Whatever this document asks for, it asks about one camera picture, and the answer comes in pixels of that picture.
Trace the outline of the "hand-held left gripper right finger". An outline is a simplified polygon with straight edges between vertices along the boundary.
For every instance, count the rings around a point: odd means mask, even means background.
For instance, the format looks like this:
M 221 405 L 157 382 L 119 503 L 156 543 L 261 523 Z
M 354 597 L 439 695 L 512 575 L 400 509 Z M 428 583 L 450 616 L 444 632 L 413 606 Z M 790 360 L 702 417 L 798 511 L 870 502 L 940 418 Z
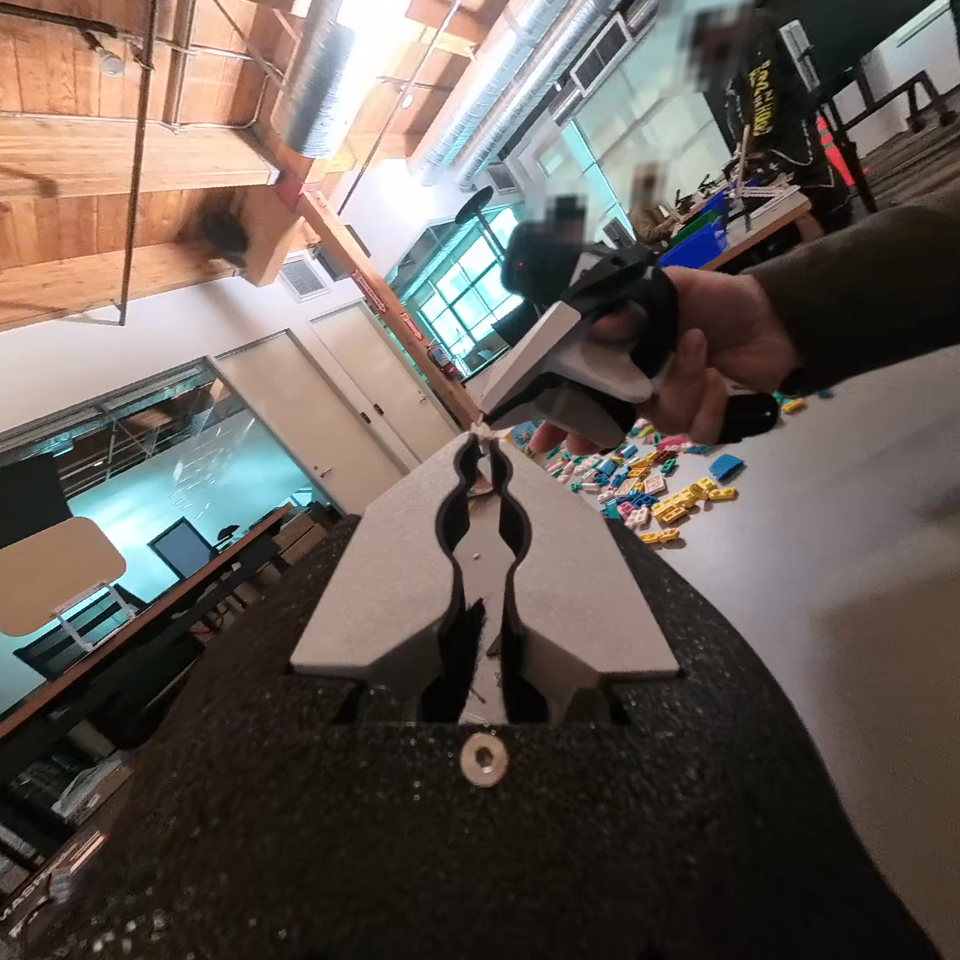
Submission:
M 512 555 L 499 633 L 508 721 L 560 724 L 584 691 L 676 678 L 678 660 L 602 514 L 509 443 L 492 442 L 488 457 Z

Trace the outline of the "black monitor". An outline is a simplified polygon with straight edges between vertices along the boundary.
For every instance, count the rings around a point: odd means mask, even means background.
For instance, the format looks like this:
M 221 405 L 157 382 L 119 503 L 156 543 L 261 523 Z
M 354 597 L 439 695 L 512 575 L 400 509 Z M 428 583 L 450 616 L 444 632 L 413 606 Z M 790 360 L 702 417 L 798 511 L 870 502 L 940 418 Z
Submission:
M 217 555 L 216 547 L 186 517 L 149 540 L 148 546 L 180 581 L 196 575 Z

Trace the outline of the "wood edged table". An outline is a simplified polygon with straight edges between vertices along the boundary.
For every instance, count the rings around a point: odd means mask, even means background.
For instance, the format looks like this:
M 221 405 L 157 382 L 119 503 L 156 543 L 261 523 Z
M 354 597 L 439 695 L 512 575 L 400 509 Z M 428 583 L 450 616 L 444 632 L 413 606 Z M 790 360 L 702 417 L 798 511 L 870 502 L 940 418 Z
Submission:
M 764 244 L 777 232 L 806 218 L 810 199 L 798 186 L 729 188 L 727 249 L 700 270 L 717 271 Z

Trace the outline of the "white door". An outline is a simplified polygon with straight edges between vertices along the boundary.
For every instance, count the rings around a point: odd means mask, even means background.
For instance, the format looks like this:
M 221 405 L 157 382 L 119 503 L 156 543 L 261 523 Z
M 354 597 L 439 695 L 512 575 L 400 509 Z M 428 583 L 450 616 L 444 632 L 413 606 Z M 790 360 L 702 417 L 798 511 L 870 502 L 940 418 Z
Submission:
M 450 417 L 367 307 L 354 304 L 310 325 L 370 402 L 373 418 L 384 422 L 418 462 L 455 437 Z
M 402 479 L 402 468 L 293 333 L 222 354 L 214 365 L 343 512 L 362 514 Z

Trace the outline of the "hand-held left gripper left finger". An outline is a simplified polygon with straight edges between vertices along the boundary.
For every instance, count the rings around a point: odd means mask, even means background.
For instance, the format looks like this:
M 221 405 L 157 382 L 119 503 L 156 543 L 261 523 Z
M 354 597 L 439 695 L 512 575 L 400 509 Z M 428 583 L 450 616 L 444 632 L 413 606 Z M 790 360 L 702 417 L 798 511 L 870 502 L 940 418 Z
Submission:
M 372 502 L 294 647 L 297 675 L 382 688 L 420 721 L 457 721 L 485 607 L 469 604 L 456 546 L 482 455 L 462 434 Z

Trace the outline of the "beige board on stand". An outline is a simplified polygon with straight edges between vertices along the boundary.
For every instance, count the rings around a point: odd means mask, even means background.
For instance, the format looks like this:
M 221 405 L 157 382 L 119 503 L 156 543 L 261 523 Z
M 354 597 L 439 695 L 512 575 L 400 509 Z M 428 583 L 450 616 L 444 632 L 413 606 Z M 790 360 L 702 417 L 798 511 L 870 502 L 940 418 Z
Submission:
M 1 632 L 30 635 L 126 571 L 126 559 L 86 517 L 22 538 L 1 550 Z

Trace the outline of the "blue plastic bin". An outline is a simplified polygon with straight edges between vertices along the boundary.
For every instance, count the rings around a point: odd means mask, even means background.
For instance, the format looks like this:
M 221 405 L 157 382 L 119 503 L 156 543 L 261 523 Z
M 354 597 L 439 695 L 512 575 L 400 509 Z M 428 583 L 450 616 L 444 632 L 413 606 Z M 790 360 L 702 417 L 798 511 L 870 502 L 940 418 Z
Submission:
M 724 254 L 729 246 L 727 226 L 730 188 L 714 194 L 702 210 L 676 236 L 658 258 L 661 268 L 701 269 Z

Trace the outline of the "person's right forearm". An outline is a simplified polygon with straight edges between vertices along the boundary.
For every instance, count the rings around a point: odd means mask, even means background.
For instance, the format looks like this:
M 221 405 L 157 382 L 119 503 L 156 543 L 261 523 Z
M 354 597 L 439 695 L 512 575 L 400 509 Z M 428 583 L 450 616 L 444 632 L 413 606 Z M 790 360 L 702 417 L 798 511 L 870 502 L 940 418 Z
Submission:
M 870 215 L 753 270 L 810 394 L 959 344 L 959 192 Z

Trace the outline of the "black printed box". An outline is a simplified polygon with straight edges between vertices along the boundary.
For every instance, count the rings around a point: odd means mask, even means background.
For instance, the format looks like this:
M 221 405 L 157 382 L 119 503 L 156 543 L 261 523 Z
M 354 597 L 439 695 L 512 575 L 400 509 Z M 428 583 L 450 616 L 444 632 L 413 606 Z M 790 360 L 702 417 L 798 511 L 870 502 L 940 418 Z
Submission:
M 57 905 L 69 898 L 74 882 L 109 836 L 107 830 L 96 827 L 76 833 L 2 903 L 2 929 L 26 922 L 50 902 Z

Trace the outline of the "pile of colourful toy bricks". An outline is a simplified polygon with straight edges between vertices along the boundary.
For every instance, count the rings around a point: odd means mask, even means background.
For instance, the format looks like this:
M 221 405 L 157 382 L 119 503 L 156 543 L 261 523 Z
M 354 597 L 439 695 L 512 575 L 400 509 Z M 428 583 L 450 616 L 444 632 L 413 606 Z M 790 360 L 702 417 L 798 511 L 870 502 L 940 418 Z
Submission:
M 661 434 L 641 418 L 612 453 L 575 456 L 557 446 L 543 468 L 570 493 L 588 499 L 603 517 L 638 535 L 648 528 L 651 506 L 711 477 L 710 463 L 722 454 L 719 447 L 691 442 L 685 435 Z

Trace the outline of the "wall vent grille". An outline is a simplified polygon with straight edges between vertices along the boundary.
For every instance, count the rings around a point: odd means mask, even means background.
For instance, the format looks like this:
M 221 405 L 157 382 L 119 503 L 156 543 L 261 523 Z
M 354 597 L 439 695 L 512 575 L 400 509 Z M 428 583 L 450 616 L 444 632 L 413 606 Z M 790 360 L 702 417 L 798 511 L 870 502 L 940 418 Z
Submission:
M 278 277 L 299 304 L 317 300 L 331 292 L 330 283 L 308 255 L 297 254 L 286 259 L 279 269 Z

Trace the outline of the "brown wooden table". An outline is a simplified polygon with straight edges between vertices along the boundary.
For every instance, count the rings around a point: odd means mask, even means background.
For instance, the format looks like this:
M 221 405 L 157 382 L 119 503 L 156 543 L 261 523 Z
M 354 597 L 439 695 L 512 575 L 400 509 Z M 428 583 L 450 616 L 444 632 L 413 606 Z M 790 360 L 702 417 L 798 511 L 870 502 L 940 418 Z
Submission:
M 81 678 L 90 673 L 95 666 L 99 666 L 116 651 L 122 649 L 125 644 L 135 639 L 149 625 L 167 618 L 169 611 L 184 606 L 189 599 L 199 597 L 202 589 L 221 580 L 227 571 L 233 571 L 234 565 L 240 565 L 254 547 L 264 546 L 268 549 L 267 558 L 261 560 L 260 564 L 270 562 L 270 559 L 278 552 L 272 534 L 280 530 L 282 523 L 293 509 L 293 504 L 287 501 L 265 515 L 246 534 L 217 557 L 210 560 L 201 570 L 168 589 L 150 606 L 147 606 L 131 620 L 126 621 L 121 629 L 115 630 L 91 653 L 86 654 L 59 677 L 47 680 L 42 686 L 31 691 L 28 697 L 18 702 L 15 709 L 9 710 L 2 716 L 1 738 L 7 738 L 35 715 L 54 704 L 67 690 L 76 686 Z

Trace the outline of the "glass office partition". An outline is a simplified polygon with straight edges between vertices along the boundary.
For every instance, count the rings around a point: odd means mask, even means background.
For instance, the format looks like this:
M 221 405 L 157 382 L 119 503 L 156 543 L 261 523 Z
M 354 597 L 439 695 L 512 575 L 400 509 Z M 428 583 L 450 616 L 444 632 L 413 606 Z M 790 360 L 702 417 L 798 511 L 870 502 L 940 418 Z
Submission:
M 220 553 L 287 501 L 342 516 L 205 362 L 2 434 L 2 466 L 45 453 L 72 514 L 125 558 L 117 585 L 149 604 L 181 581 L 148 546 L 180 518 Z

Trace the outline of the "stack of cardboard boxes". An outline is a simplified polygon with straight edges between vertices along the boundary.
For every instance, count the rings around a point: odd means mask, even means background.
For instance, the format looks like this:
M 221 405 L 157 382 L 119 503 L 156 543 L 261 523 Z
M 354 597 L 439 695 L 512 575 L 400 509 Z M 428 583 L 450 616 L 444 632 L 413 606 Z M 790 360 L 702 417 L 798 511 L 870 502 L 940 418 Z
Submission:
M 334 511 L 317 504 L 300 511 L 285 521 L 279 530 L 271 535 L 277 548 L 272 565 L 282 574 L 306 556 L 320 544 L 340 517 Z

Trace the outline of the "person's right hand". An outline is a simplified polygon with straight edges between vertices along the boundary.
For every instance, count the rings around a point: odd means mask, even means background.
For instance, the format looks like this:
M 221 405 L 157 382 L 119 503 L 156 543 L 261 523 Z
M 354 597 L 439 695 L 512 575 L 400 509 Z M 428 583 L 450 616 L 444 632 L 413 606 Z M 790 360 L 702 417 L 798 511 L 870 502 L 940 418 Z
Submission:
M 683 267 L 665 273 L 678 298 L 678 342 L 658 392 L 633 417 L 712 446 L 723 431 L 729 385 L 772 393 L 800 357 L 756 277 Z

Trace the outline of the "black hanging pipe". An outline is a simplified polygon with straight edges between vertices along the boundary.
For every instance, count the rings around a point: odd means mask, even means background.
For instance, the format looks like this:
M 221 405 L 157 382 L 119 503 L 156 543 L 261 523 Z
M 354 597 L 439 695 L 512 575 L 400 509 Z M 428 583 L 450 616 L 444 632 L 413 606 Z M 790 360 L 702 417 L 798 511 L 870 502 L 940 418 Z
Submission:
M 140 79 L 138 86 L 138 106 L 133 140 L 133 160 L 130 170 L 129 189 L 126 205 L 126 240 L 121 276 L 120 298 L 117 304 L 118 326 L 126 327 L 133 280 L 134 255 L 138 231 L 138 207 L 142 182 L 143 162 L 146 148 L 146 129 L 149 119 L 149 101 L 154 73 L 154 50 L 157 41 L 161 1 L 146 2 L 145 32 L 142 38 L 138 64 Z

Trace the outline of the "wooden post with red signs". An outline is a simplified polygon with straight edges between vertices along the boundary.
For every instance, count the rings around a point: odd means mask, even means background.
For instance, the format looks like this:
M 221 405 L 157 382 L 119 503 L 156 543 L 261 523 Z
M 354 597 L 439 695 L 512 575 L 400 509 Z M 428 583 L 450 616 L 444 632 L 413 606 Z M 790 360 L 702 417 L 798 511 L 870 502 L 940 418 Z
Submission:
M 311 184 L 300 187 L 296 213 L 318 234 L 323 246 L 346 270 L 349 278 L 359 288 L 374 312 L 383 320 L 388 330 L 400 342 L 412 358 L 414 365 L 425 375 L 433 393 L 444 404 L 453 419 L 469 429 L 480 419 L 478 407 L 471 395 L 459 383 L 445 378 L 430 361 L 426 335 L 406 311 L 386 279 L 374 267 L 363 252 L 330 202 Z

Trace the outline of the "black flag panel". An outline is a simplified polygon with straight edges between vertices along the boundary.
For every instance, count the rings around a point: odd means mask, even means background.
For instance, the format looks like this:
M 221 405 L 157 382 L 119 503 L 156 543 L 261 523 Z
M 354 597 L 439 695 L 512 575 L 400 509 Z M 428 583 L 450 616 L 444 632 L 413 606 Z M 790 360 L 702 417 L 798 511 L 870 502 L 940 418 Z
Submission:
M 1 466 L 1 548 L 72 518 L 52 454 Z

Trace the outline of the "silver air duct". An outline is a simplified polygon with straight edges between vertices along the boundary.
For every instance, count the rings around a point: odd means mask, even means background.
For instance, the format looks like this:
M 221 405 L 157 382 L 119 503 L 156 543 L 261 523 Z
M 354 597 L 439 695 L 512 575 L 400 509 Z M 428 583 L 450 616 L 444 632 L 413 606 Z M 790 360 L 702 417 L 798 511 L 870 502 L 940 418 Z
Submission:
M 308 160 L 334 157 L 354 119 L 347 73 L 354 31 L 341 1 L 314 1 L 270 117 L 280 141 Z
M 409 159 L 414 179 L 471 186 L 619 6 L 508 2 Z

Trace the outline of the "black disc floor lamp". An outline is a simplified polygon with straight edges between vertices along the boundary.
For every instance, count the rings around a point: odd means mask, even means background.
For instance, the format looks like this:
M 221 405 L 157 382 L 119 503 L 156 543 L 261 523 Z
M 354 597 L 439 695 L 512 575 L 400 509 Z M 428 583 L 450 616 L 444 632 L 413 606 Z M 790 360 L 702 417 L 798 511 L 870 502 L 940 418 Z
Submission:
M 487 204 L 494 198 L 494 195 L 495 189 L 493 186 L 486 186 L 477 190 L 457 212 L 454 217 L 454 223 L 456 226 L 462 227 L 475 222 L 481 234 L 491 244 L 496 256 L 502 258 L 504 247 L 498 240 L 497 235 L 494 233 L 493 228 L 484 214 Z

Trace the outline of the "orange striped cone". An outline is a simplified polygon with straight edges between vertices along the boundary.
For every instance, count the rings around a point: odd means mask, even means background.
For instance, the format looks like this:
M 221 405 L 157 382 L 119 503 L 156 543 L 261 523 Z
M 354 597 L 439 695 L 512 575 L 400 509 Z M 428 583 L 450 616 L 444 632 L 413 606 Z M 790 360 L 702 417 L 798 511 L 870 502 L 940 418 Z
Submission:
M 818 115 L 815 120 L 815 126 L 818 137 L 820 138 L 822 151 L 831 167 L 841 177 L 846 187 L 856 186 L 856 179 L 846 161 L 846 156 L 843 150 L 834 142 L 834 134 L 826 119 Z

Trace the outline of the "white wall air unit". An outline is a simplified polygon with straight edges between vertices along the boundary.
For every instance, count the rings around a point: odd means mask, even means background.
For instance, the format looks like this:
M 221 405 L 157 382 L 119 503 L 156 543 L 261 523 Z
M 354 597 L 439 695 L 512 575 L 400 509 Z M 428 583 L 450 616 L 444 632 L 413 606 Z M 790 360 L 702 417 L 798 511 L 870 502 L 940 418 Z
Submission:
M 609 76 L 634 45 L 634 37 L 621 13 L 604 25 L 570 67 L 570 79 L 584 98 Z

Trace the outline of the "dark round ceiling fixture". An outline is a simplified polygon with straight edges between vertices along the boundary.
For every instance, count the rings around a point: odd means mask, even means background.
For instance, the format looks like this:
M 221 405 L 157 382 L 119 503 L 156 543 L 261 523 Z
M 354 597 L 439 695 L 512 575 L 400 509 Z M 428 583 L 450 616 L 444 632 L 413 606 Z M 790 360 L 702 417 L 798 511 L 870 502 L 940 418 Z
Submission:
M 208 210 L 198 218 L 198 229 L 217 258 L 238 270 L 247 268 L 250 238 L 234 212 Z

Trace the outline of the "grey desk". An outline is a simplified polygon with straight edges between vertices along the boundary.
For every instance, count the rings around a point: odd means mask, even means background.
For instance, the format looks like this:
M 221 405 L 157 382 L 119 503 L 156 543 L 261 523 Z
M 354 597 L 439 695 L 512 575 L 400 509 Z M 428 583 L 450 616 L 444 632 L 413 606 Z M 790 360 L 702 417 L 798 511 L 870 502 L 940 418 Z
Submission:
M 746 457 L 641 567 L 683 677 L 547 754 L 458 957 L 958 958 L 958 347 Z

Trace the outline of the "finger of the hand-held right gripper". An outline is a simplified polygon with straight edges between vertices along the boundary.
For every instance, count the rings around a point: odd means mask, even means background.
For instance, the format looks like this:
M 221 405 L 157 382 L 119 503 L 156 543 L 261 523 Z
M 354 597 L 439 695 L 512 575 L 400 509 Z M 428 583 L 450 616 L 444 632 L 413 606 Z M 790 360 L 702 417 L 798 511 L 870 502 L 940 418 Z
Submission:
M 594 318 L 557 302 L 514 346 L 479 401 L 492 429 L 542 418 L 562 429 L 594 429 Z
M 542 394 L 542 414 L 599 449 L 616 447 L 633 426 L 637 407 L 654 396 L 673 352 L 670 332 L 608 342 L 589 330 L 573 330 L 544 363 L 556 382 Z

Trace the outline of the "paned window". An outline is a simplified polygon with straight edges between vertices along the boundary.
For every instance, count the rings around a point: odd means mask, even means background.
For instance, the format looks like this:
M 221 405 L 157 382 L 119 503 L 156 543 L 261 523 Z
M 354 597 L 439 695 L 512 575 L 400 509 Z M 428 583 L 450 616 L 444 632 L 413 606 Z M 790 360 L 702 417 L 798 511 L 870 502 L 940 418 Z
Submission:
M 521 299 L 501 284 L 501 255 L 525 213 L 521 203 L 487 208 L 485 231 L 472 219 L 428 226 L 388 282 L 427 340 L 459 378 L 470 378 L 507 348 L 496 324 Z

